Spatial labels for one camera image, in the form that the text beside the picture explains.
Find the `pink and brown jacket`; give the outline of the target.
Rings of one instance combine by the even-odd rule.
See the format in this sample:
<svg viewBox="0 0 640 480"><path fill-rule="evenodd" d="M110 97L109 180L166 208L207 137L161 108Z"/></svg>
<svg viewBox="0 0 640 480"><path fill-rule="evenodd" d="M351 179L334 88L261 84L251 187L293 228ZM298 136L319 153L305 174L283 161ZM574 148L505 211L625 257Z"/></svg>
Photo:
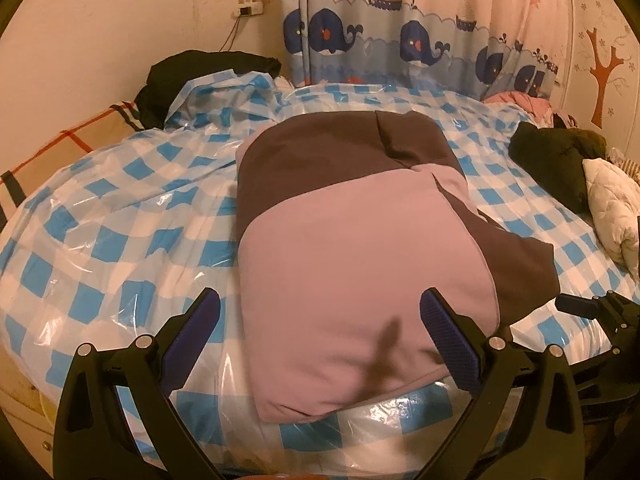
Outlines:
<svg viewBox="0 0 640 480"><path fill-rule="evenodd" d="M419 312L436 288L485 334L560 291L553 247L482 214L417 112L298 115L239 148L248 374L264 422L314 422L444 378Z"/></svg>

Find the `whale print curtain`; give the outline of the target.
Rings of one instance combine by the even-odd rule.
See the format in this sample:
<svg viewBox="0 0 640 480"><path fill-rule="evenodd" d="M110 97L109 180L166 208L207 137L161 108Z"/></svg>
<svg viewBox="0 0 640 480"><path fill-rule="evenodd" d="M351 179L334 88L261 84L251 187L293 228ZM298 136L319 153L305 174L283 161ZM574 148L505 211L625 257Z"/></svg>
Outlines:
<svg viewBox="0 0 640 480"><path fill-rule="evenodd" d="M550 96L570 0L280 0L293 84Z"/></svg>

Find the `white wall socket with charger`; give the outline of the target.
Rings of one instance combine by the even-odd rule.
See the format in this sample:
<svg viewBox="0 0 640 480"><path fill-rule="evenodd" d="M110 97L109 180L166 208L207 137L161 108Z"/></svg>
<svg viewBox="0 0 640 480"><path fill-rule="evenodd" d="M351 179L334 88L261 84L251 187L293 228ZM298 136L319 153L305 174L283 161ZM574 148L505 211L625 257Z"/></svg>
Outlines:
<svg viewBox="0 0 640 480"><path fill-rule="evenodd" d="M238 6L234 15L237 18L252 18L264 13L264 3L262 0L238 0Z"/></svg>

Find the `blue white checkered plastic cover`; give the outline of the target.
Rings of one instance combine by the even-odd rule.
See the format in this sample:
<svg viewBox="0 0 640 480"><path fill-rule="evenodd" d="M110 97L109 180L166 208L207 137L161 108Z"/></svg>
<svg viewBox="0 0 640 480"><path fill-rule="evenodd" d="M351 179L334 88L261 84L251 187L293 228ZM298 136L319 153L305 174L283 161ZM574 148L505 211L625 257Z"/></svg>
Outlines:
<svg viewBox="0 0 640 480"><path fill-rule="evenodd" d="M517 107L378 84L288 92L266 75L224 72L189 82L166 130L94 151L18 207L1 235L1 340L11 358L57 401L80 344L125 347L211 287L220 321L171 400L222 472L355 479L421 468L468 402L449 379L301 425L264 424L250 396L232 232L235 152L261 128L338 110L430 116L461 162L473 203L509 231L553 245L563 292L638 297L590 224L509 158L506 147L525 119Z"/></svg>

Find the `white wardrobe with tree decal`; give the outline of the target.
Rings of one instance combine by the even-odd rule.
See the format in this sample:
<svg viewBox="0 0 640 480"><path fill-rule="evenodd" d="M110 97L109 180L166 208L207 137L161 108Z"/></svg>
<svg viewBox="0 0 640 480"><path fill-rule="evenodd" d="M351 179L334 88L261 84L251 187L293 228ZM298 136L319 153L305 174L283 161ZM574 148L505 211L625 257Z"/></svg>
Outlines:
<svg viewBox="0 0 640 480"><path fill-rule="evenodd" d="M639 159L639 41L614 0L572 0L563 108Z"/></svg>

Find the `black jacket on bed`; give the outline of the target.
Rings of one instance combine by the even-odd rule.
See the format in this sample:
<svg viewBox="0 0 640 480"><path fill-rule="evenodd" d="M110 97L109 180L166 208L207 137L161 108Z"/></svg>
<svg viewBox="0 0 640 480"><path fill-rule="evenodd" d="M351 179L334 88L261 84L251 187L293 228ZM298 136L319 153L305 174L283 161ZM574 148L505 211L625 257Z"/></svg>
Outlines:
<svg viewBox="0 0 640 480"><path fill-rule="evenodd" d="M510 159L574 214L588 214L582 161L605 158L605 137L577 128L538 128L520 122L511 136Z"/></svg>

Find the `pink clothes pile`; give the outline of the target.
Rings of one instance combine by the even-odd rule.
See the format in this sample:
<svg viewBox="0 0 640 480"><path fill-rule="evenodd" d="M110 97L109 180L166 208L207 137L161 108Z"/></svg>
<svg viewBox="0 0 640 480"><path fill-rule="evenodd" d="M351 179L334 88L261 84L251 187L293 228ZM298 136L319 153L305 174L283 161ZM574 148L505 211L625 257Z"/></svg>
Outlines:
<svg viewBox="0 0 640 480"><path fill-rule="evenodd" d="M503 91L488 96L483 100L485 104L514 104L524 110L538 127L553 126L553 110L551 103L544 98L536 98L528 93L519 91Z"/></svg>

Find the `black garment by wall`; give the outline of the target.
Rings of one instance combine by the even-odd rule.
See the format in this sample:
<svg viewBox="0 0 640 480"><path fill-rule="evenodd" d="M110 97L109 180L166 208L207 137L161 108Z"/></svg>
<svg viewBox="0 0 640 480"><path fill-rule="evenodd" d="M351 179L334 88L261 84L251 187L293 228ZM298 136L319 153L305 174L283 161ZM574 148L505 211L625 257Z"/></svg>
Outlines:
<svg viewBox="0 0 640 480"><path fill-rule="evenodd" d="M145 128L163 128L168 110L183 86L190 80L233 70L237 75L249 72L280 75L282 65L277 58L240 51L205 52L186 50L154 64L145 85L134 102Z"/></svg>

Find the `white quilted jacket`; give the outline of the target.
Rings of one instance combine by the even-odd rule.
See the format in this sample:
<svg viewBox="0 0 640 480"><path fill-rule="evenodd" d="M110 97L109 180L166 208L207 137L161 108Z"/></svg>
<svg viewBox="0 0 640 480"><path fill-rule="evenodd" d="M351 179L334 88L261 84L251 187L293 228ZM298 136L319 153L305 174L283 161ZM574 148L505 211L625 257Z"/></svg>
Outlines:
<svg viewBox="0 0 640 480"><path fill-rule="evenodd" d="M639 281L639 185L602 158L584 159L594 230L605 252Z"/></svg>

